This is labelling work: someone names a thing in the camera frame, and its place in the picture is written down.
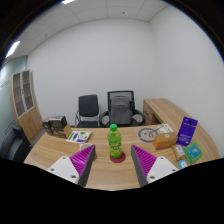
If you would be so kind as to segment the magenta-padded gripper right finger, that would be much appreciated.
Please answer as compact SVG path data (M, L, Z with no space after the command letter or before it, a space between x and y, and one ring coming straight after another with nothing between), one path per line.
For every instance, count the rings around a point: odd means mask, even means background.
M177 171L177 168L166 157L156 157L135 145L131 146L131 156L141 187Z

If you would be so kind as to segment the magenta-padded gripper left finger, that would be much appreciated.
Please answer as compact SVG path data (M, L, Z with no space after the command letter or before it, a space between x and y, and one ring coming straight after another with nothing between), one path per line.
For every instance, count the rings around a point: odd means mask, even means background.
M47 171L85 187L95 156L95 146L90 145L70 157L60 157Z

